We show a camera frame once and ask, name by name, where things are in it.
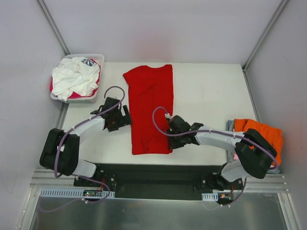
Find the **red t-shirt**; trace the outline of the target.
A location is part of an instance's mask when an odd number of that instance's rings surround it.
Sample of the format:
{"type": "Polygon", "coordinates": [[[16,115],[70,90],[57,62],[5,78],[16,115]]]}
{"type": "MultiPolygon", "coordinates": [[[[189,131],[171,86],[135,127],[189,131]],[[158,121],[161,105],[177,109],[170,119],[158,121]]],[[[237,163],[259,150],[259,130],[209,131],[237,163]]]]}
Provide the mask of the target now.
{"type": "Polygon", "coordinates": [[[173,113],[173,67],[139,66],[123,74],[128,85],[129,111],[132,119],[132,154],[169,154],[167,136],[160,133],[152,120],[153,111],[164,107],[173,113]]]}

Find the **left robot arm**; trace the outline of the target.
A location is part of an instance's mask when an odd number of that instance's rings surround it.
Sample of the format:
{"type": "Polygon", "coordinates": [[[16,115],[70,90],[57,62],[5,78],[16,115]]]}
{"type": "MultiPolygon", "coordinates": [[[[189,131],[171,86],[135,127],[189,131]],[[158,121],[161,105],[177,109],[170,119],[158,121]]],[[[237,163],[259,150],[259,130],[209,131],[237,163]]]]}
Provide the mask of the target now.
{"type": "Polygon", "coordinates": [[[97,165],[80,158],[80,145],[94,133],[117,131],[131,124],[128,106],[122,105],[121,100],[107,97],[103,105],[75,127],[67,131],[51,129],[39,164],[53,170],[57,176],[83,176],[90,186],[97,186],[101,183],[102,175],[96,171],[97,165]]]}

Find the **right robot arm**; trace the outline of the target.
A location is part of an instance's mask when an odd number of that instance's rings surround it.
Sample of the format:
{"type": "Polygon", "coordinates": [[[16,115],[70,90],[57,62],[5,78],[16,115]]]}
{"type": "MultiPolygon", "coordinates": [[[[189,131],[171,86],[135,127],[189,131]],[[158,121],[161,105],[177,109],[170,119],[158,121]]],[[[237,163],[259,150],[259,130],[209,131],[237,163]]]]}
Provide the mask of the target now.
{"type": "Polygon", "coordinates": [[[255,129],[246,132],[212,129],[202,123],[190,125],[178,115],[165,115],[169,129],[166,131],[172,150],[187,144],[208,145],[235,153],[237,160],[222,165],[211,176],[211,181],[221,189],[227,189],[236,179],[252,176],[263,179],[270,169],[279,166],[274,147],[255,129]]]}

